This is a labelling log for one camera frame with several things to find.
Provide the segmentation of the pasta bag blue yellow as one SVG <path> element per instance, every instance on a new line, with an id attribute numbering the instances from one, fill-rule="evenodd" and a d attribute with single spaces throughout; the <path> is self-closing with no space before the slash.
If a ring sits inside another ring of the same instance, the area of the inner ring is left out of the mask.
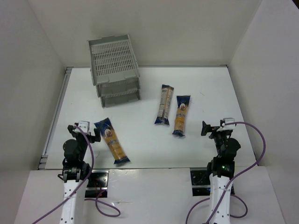
<path id="1" fill-rule="evenodd" d="M 174 122 L 173 135 L 184 137 L 185 120 L 190 103 L 190 95 L 177 96 L 177 112 Z"/>

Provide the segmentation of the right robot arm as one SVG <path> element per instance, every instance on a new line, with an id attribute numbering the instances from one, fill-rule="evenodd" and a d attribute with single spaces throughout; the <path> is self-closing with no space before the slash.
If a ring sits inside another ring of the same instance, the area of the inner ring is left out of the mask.
<path id="1" fill-rule="evenodd" d="M 207 224 L 230 223 L 230 194 L 231 179 L 235 172 L 235 157 L 241 148 L 240 143 L 231 138 L 235 128 L 234 118 L 220 120 L 219 126 L 211 126 L 202 122 L 201 136 L 210 133 L 209 138 L 214 140 L 217 155 L 208 163 L 207 174 L 210 181 L 209 215 Z"/>

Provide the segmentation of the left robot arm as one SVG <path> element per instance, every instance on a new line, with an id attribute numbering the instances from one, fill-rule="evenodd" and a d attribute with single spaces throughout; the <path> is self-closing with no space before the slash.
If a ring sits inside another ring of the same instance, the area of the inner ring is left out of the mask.
<path id="1" fill-rule="evenodd" d="M 62 205 L 61 224 L 81 224 L 88 177 L 93 165 L 84 162 L 89 144 L 100 142 L 100 132 L 90 132 L 88 121 L 79 121 L 68 126 L 72 139 L 63 144 L 64 160 L 62 179 L 64 182 L 64 204 Z"/>

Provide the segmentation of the pasta bag label side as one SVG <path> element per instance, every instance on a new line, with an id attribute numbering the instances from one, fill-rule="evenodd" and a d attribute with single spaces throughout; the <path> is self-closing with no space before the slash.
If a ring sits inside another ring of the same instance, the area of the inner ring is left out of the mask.
<path id="1" fill-rule="evenodd" d="M 157 117 L 155 120 L 155 125 L 163 124 L 163 125 L 170 125 L 169 124 L 169 112 L 170 112 L 170 105 L 173 96 L 174 88 L 163 84 L 161 87 L 161 96 L 160 96 L 160 103 L 157 112 Z"/>

